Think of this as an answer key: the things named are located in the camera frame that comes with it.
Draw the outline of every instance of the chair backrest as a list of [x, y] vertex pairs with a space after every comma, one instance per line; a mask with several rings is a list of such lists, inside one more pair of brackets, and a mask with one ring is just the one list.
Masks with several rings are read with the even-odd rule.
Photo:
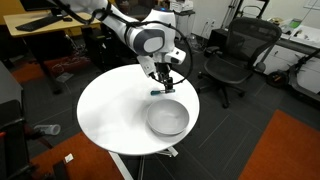
[[264, 20], [241, 17], [234, 19], [228, 29], [225, 53], [245, 61], [252, 69], [257, 57], [274, 45], [281, 36], [281, 29]]

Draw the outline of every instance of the round white table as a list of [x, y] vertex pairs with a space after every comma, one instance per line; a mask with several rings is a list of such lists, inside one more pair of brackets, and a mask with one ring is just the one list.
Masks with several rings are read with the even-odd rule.
[[[171, 71], [176, 82], [183, 78]], [[122, 66], [93, 80], [83, 91], [77, 116], [84, 134], [98, 146], [123, 155], [147, 155], [165, 150], [180, 142], [194, 127], [199, 115], [199, 99], [185, 80], [173, 87], [175, 93], [151, 96], [164, 86], [147, 78], [140, 65]], [[147, 109], [156, 101], [173, 99], [189, 112], [187, 128], [177, 135], [155, 133], [148, 125]]]

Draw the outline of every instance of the black office chair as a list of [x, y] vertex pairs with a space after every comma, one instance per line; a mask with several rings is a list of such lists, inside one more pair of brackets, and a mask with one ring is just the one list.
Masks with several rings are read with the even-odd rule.
[[[207, 73], [199, 72], [198, 78], [207, 77], [216, 82], [224, 94], [224, 108], [230, 105], [226, 87], [238, 90], [243, 97], [245, 91], [236, 85], [249, 79], [257, 57], [274, 45], [281, 36], [281, 29], [264, 20], [237, 18], [230, 23], [225, 47], [208, 47], [205, 56], [209, 59], [204, 67]], [[198, 93], [207, 88], [197, 88]]]

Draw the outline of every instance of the monitor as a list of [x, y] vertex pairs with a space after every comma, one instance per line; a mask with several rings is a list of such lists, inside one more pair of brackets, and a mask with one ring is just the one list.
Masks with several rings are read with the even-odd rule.
[[51, 10], [52, 15], [61, 15], [61, 10], [54, 3], [47, 0], [20, 0], [25, 11]]

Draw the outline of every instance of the silver bowl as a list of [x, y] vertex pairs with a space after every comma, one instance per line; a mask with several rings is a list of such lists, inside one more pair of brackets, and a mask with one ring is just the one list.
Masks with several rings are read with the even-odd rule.
[[147, 121], [151, 129], [157, 133], [176, 135], [188, 126], [189, 113], [181, 103], [164, 99], [151, 104]]

